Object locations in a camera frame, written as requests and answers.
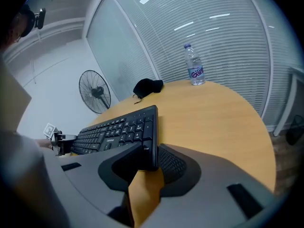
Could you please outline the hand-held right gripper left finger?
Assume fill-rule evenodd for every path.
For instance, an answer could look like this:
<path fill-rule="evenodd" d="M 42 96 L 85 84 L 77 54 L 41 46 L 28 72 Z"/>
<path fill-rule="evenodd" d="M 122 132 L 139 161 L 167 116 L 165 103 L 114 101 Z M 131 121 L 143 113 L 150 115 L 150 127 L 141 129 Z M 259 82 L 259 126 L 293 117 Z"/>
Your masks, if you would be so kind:
<path fill-rule="evenodd" d="M 132 227 L 128 187 L 138 171 L 138 143 L 75 157 L 43 150 L 57 227 Z"/>

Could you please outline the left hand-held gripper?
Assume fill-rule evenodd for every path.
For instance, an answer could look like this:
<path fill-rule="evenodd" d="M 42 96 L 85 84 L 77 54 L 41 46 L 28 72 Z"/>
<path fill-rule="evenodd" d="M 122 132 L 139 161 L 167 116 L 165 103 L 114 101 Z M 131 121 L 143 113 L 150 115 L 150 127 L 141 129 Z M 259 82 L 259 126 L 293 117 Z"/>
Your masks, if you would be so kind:
<path fill-rule="evenodd" d="M 71 134 L 62 134 L 54 125 L 47 123 L 43 134 L 51 140 L 52 146 L 57 149 L 58 155 L 65 155 L 71 152 L 77 136 Z"/>

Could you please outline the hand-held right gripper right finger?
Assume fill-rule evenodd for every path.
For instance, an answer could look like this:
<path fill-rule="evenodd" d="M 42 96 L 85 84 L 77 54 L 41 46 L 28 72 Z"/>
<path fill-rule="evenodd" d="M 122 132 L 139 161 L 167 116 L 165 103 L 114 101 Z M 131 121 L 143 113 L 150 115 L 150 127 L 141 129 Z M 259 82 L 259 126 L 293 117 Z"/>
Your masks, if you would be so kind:
<path fill-rule="evenodd" d="M 161 144 L 160 202 L 145 228 L 259 228 L 278 201 L 257 179 L 227 159 Z"/>

